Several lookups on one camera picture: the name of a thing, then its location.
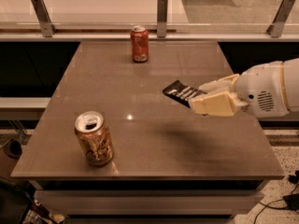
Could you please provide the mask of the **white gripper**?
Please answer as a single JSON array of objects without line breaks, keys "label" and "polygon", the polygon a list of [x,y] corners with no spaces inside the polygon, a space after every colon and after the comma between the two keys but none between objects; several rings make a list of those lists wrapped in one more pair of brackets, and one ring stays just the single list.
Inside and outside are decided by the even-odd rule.
[{"label": "white gripper", "polygon": [[289,113],[282,91],[283,62],[252,66],[199,86],[206,94],[188,101],[196,114],[231,117],[242,107],[256,118],[283,117]]}]

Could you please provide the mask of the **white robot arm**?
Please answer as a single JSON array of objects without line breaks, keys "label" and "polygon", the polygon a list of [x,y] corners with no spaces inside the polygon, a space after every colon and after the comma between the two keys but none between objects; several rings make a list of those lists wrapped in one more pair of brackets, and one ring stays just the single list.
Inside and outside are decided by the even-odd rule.
[{"label": "white robot arm", "polygon": [[299,59],[254,65],[199,87],[204,94],[188,103],[194,113],[231,117],[243,110],[256,118],[299,111]]}]

